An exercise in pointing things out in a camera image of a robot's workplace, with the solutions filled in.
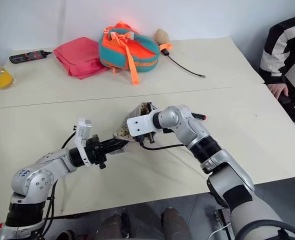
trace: floor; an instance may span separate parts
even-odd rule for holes
[[[283,221],[295,226],[295,178],[258,184],[256,194],[270,204]],[[180,212],[195,240],[207,239],[211,232],[221,227],[214,215],[215,210],[221,207],[209,193],[202,193],[88,212],[70,216],[69,219],[56,219],[46,240],[55,240],[64,230],[73,230],[76,235],[91,233],[93,239],[102,221],[122,212],[128,213],[136,237],[163,240],[160,216],[167,207]],[[212,237],[212,240],[226,239],[223,231]]]

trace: white wall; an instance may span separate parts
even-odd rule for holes
[[[295,0],[0,0],[0,64],[12,50],[98,40],[122,20],[148,36],[163,28],[172,40],[231,36],[256,67],[269,28],[294,16]]]

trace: black and white striped shirt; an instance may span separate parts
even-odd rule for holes
[[[259,73],[266,84],[287,84],[292,103],[283,107],[295,121],[295,17],[269,30]]]

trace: black cable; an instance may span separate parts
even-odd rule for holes
[[[68,142],[75,136],[75,134],[76,134],[76,132],[73,132],[72,135],[68,137],[68,139],[63,143],[61,149],[64,149],[66,147]],[[44,224],[42,226],[42,230],[40,231],[42,234],[37,237],[37,240],[43,240],[44,236],[47,234],[47,232],[49,231],[49,229],[50,229],[50,227],[52,225],[52,222],[53,222],[53,219],[54,219],[54,203],[55,203],[54,199],[55,199],[57,183],[58,183],[58,181],[56,181],[52,186],[51,197],[50,197],[50,200],[49,200],[49,204],[47,206],[47,211],[46,211],[46,215],[45,215]]]
[[[176,65],[178,65],[179,67],[181,67],[181,68],[183,68],[184,70],[188,71],[189,73],[194,74],[194,75],[197,75],[197,76],[199,76],[199,77],[201,77],[201,78],[206,78],[205,75],[197,74],[197,73],[195,73],[195,72],[192,72],[192,71],[186,69],[184,66],[178,64],[176,61],[174,61],[174,59],[173,59],[172,57],[170,57],[170,55],[167,55],[167,56],[168,56],[168,58],[171,59]]]
[[[236,235],[235,240],[244,240],[245,237],[248,235],[249,232],[251,232],[254,229],[257,229],[259,227],[265,227],[265,226],[272,226],[276,228],[281,228],[288,230],[295,234],[295,226],[292,226],[290,224],[287,224],[285,222],[281,221],[275,221],[275,220],[257,220],[248,223],[245,225]]]
[[[150,147],[147,147],[147,146],[144,146],[143,144],[141,144],[141,147],[146,149],[146,150],[152,150],[152,151],[155,151],[155,150],[162,150],[162,149],[170,149],[170,148],[176,148],[176,147],[184,147],[185,145],[184,144],[176,144],[176,145],[170,145],[170,146],[161,146],[161,147],[156,147],[156,148],[150,148]]]

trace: orange strap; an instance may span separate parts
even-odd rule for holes
[[[172,44],[171,43],[165,43],[161,44],[159,47],[159,50],[162,51],[163,49],[171,50],[172,49]]]
[[[125,49],[129,70],[131,72],[132,84],[139,85],[140,81],[139,81],[137,68],[134,63],[133,57],[130,53],[130,50],[129,50],[128,46],[126,45],[126,42],[131,37],[131,33],[127,32],[126,34],[118,34],[117,32],[111,32],[110,34],[111,34],[111,38],[116,39],[117,43]]]

